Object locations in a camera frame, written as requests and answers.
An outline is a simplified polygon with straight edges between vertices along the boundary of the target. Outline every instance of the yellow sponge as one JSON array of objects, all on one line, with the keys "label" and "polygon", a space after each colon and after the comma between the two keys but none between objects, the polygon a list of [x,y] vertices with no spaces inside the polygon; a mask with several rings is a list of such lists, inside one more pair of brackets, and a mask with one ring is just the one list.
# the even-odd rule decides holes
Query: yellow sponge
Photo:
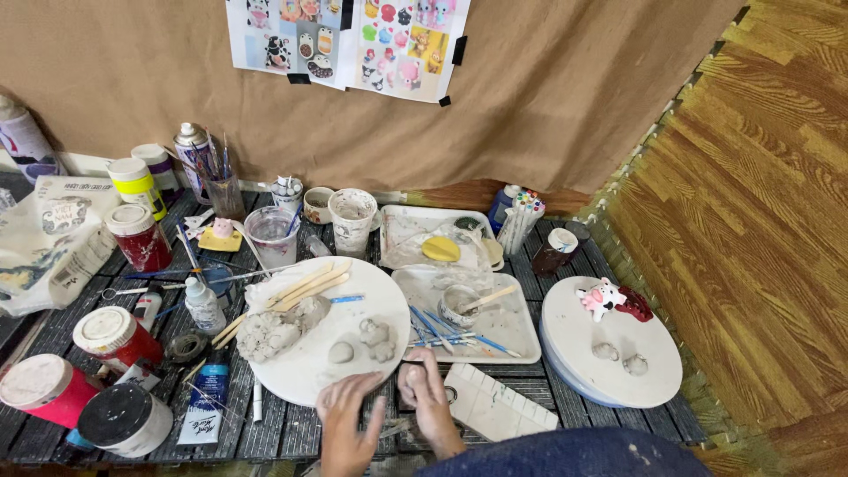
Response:
[{"label": "yellow sponge", "polygon": [[198,247],[201,249],[216,250],[219,252],[238,252],[241,246],[242,234],[238,231],[234,230],[232,235],[227,238],[219,238],[212,233],[212,227],[206,227],[198,241]]},{"label": "yellow sponge", "polygon": [[447,237],[431,237],[421,244],[421,253],[438,261],[459,261],[460,248]]}]

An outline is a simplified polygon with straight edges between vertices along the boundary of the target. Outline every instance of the white bottle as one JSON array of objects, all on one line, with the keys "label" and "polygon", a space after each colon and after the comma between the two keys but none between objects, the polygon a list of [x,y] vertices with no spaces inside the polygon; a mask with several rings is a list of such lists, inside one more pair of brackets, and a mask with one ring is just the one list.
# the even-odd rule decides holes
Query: white bottle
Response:
[{"label": "white bottle", "polygon": [[215,292],[195,277],[186,278],[186,308],[204,333],[216,335],[224,331],[226,318],[218,305]]}]

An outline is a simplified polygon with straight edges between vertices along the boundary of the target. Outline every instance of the pink pig figurine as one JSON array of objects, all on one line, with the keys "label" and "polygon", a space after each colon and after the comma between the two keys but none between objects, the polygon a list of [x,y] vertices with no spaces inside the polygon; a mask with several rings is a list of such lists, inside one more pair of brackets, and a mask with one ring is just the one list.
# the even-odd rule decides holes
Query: pink pig figurine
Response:
[{"label": "pink pig figurine", "polygon": [[586,311],[592,312],[592,319],[595,323],[600,323],[604,313],[612,310],[615,305],[623,305],[628,300],[627,296],[618,293],[618,287],[610,283],[610,280],[606,277],[602,278],[600,283],[589,291],[578,289],[575,294],[580,298],[580,303],[583,304]]},{"label": "pink pig figurine", "polygon": [[215,224],[212,226],[212,234],[218,239],[232,237],[232,220],[215,218]]}]

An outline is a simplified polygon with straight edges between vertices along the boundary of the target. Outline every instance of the red paint jar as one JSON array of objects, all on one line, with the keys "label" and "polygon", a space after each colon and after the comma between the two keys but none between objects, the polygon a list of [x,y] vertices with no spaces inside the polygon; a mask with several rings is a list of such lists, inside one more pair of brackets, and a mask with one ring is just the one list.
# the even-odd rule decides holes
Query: red paint jar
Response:
[{"label": "red paint jar", "polygon": [[170,265],[170,244],[147,208],[138,204],[115,207],[106,215],[106,227],[136,271],[158,272]]},{"label": "red paint jar", "polygon": [[105,306],[85,315],[74,327],[74,343],[118,374],[138,358],[162,361],[162,345],[120,306]]},{"label": "red paint jar", "polygon": [[98,392],[80,369],[50,354],[26,358],[0,381],[4,404],[68,429]]}]

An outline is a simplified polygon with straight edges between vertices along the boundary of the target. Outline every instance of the human hand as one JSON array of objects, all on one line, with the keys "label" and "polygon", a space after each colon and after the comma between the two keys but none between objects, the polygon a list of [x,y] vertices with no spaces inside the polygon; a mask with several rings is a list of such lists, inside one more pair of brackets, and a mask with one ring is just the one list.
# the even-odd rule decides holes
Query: human hand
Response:
[{"label": "human hand", "polygon": [[377,397],[368,429],[357,430],[362,399],[382,380],[382,373],[354,374],[330,384],[318,395],[315,404],[324,424],[321,434],[321,475],[326,477],[360,476],[365,473],[386,418],[386,397]]},{"label": "human hand", "polygon": [[436,453],[436,458],[443,460],[464,452],[466,445],[454,426],[454,418],[450,416],[436,355],[430,349],[417,347],[405,359],[424,362],[423,367],[409,363],[400,366],[398,389],[404,402],[416,409],[418,428]]}]

